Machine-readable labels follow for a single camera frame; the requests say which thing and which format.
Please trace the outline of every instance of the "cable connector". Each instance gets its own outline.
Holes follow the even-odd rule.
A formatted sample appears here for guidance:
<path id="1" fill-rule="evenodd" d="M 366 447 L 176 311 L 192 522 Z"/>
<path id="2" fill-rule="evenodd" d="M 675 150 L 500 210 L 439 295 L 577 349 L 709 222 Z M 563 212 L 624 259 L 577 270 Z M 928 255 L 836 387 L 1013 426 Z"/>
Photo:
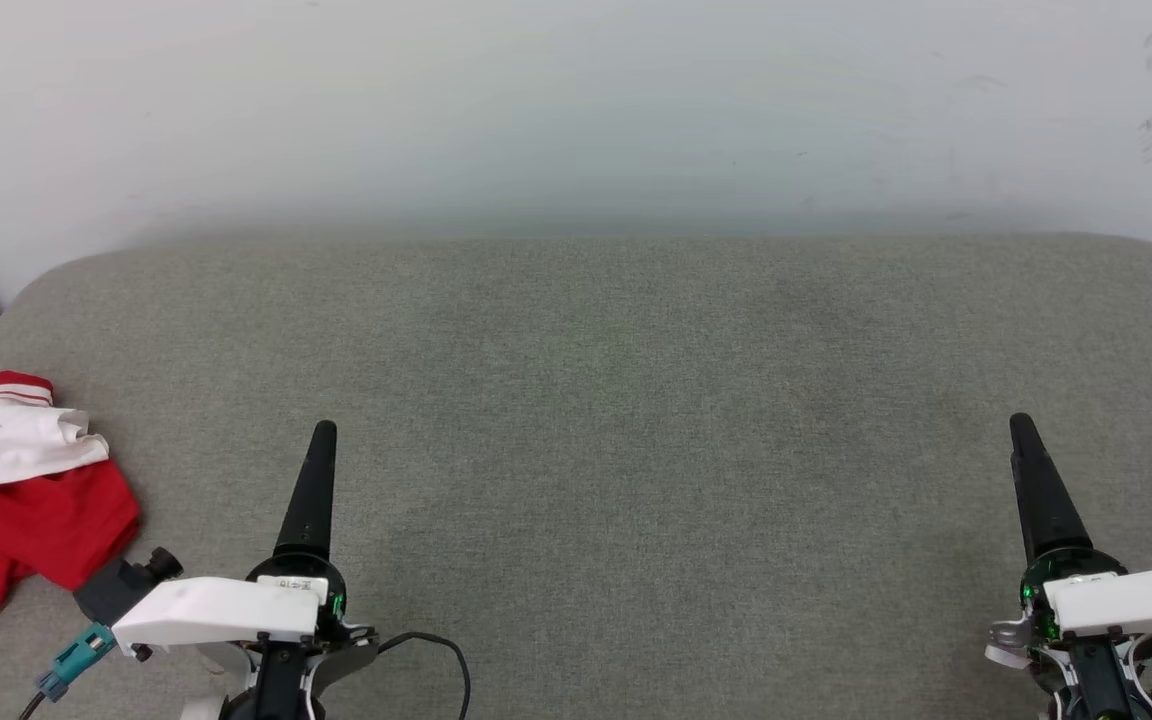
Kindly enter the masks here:
<path id="1" fill-rule="evenodd" d="M 114 650 L 118 641 L 114 632 L 100 623 L 92 623 L 82 635 L 69 643 L 60 655 L 51 660 L 51 672 L 38 675 L 35 687 L 47 700 L 59 702 L 69 692 L 69 684 L 78 679 L 88 667 L 96 665 L 106 653 Z"/>

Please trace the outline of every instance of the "red fabric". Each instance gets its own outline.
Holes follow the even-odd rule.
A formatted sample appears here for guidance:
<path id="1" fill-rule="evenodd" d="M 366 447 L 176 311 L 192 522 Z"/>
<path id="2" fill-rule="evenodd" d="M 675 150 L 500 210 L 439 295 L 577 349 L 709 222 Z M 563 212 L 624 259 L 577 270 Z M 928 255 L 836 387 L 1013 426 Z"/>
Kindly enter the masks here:
<path id="1" fill-rule="evenodd" d="M 0 384 L 51 382 L 0 373 Z M 113 460 L 0 486 L 0 607 L 40 574 L 73 591 L 136 536 L 141 507 Z"/>

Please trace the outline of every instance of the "white cloth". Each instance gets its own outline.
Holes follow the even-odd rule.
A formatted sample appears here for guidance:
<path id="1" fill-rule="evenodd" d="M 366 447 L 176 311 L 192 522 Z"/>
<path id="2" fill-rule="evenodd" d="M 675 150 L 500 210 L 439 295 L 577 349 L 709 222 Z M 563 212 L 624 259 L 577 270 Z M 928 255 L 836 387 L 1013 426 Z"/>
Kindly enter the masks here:
<path id="1" fill-rule="evenodd" d="M 109 458 L 88 415 L 51 406 L 51 388 L 0 384 L 0 484 L 63 473 Z"/>

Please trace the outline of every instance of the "folded clothing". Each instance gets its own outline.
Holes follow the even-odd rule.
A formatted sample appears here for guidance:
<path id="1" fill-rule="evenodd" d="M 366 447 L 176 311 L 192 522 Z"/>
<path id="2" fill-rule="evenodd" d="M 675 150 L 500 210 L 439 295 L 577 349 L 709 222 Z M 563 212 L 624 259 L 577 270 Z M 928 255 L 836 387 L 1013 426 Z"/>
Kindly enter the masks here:
<path id="1" fill-rule="evenodd" d="M 36 573 L 77 589 L 141 528 L 108 445 L 86 434 L 86 416 L 51 407 L 51 392 L 45 379 L 0 373 L 0 607 Z"/>

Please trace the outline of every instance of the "black cable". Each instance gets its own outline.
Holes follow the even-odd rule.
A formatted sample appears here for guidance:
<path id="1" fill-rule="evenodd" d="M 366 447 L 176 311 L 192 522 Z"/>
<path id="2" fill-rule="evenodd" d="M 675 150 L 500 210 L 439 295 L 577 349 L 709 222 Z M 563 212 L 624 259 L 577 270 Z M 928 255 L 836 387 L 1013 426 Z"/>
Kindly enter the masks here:
<path id="1" fill-rule="evenodd" d="M 417 641 L 425 641 L 440 644 L 440 646 L 449 647 L 452 649 L 452 652 L 456 653 L 456 661 L 461 664 L 461 676 L 465 679 L 465 699 L 461 702 L 460 720 L 465 720 L 465 713 L 470 711 L 470 665 L 467 664 L 465 653 L 461 652 L 461 647 L 457 647 L 456 643 L 453 643 L 447 638 L 440 638 L 438 637 L 438 635 L 431 635 L 429 632 L 403 632 L 401 635 L 396 635 L 396 637 L 388 638 L 388 641 L 386 641 L 385 643 L 381 643 L 380 650 L 376 651 L 376 654 L 379 655 L 380 653 L 387 650 L 393 650 L 397 646 L 401 646 L 401 644 L 412 638 Z"/>
<path id="2" fill-rule="evenodd" d="M 29 717 L 33 714 L 33 711 L 38 710 L 38 703 L 41 703 L 41 698 L 45 698 L 45 694 L 35 694 L 33 699 L 29 702 L 29 705 L 24 706 L 24 710 L 20 711 L 20 717 L 17 720 L 29 720 Z"/>

